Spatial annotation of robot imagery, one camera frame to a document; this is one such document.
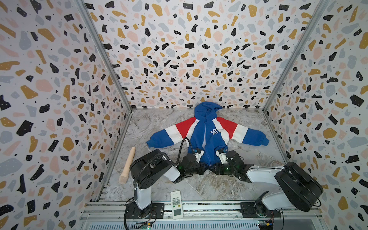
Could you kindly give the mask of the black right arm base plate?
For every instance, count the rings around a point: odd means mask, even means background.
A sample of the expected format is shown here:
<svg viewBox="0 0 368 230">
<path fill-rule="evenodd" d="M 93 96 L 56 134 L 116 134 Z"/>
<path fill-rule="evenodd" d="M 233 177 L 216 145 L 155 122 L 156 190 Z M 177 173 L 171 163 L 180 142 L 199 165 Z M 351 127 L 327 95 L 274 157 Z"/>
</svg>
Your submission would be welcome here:
<svg viewBox="0 0 368 230">
<path fill-rule="evenodd" d="M 241 202 L 240 213 L 243 218 L 280 218 L 281 212 L 277 210 L 268 210 L 263 203 Z"/>
</svg>

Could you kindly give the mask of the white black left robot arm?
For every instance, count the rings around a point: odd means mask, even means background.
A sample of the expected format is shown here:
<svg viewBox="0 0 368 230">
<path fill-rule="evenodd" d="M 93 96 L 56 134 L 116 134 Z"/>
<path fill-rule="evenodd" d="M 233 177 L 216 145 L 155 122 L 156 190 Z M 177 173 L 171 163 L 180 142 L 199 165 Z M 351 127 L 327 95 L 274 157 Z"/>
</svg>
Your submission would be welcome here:
<svg viewBox="0 0 368 230">
<path fill-rule="evenodd" d="M 194 174 L 203 175 L 208 169 L 200 161 L 203 155 L 203 150 L 195 149 L 175 164 L 166 153 L 155 149 L 135 160 L 130 166 L 130 172 L 134 179 L 134 201 L 138 209 L 145 210 L 151 206 L 151 187 L 161 177 L 164 176 L 176 184 Z"/>
</svg>

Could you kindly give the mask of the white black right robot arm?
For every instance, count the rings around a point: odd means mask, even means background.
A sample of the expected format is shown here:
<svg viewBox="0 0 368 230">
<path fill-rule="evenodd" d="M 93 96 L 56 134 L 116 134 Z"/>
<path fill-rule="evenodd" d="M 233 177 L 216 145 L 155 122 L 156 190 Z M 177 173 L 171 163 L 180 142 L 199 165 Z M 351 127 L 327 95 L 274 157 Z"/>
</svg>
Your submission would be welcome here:
<svg viewBox="0 0 368 230">
<path fill-rule="evenodd" d="M 300 166 L 289 162 L 283 166 L 265 167 L 245 164 L 235 151 L 221 153 L 220 163 L 210 167 L 217 175 L 228 175 L 246 183 L 267 183 L 277 186 L 273 192 L 265 191 L 256 200 L 251 211 L 260 217 L 281 209 L 309 212 L 322 205 L 323 187 Z"/>
</svg>

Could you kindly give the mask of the blue red white jacket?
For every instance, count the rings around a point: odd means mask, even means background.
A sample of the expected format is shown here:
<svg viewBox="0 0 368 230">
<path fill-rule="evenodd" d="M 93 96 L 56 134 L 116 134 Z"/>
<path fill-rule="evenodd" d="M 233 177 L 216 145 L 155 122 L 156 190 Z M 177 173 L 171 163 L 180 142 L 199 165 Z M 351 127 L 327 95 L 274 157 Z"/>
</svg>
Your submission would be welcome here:
<svg viewBox="0 0 368 230">
<path fill-rule="evenodd" d="M 200 162 L 208 166 L 220 163 L 220 152 L 227 150 L 229 140 L 252 146 L 267 146 L 266 135 L 235 122 L 217 116 L 222 106 L 202 102 L 195 107 L 194 117 L 154 133 L 147 141 L 149 148 L 165 148 L 188 138 L 188 152 L 194 149 L 204 152 Z"/>
</svg>

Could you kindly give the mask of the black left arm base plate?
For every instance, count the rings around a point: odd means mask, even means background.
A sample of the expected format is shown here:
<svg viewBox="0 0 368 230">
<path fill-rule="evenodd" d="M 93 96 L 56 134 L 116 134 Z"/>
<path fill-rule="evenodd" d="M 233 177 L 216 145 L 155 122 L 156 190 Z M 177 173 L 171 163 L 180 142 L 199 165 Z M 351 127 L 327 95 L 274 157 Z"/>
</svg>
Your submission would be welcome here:
<svg viewBox="0 0 368 230">
<path fill-rule="evenodd" d="M 151 203 L 144 209 L 139 209 L 135 202 L 131 202 L 127 205 L 125 211 L 126 219 L 163 219 L 165 210 L 164 203 Z"/>
</svg>

